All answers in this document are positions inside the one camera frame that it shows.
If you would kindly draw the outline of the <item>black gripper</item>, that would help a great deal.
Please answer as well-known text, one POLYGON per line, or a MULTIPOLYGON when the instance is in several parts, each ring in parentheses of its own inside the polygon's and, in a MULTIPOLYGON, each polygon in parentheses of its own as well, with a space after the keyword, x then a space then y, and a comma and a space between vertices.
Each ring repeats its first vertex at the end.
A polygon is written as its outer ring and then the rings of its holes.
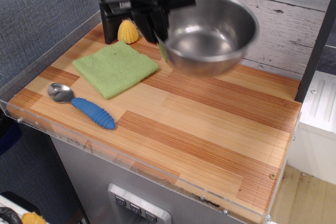
POLYGON ((169 21, 167 12, 171 9, 194 5, 195 0, 98 0, 106 18, 132 18, 147 42, 156 44, 157 39, 168 37, 169 21))

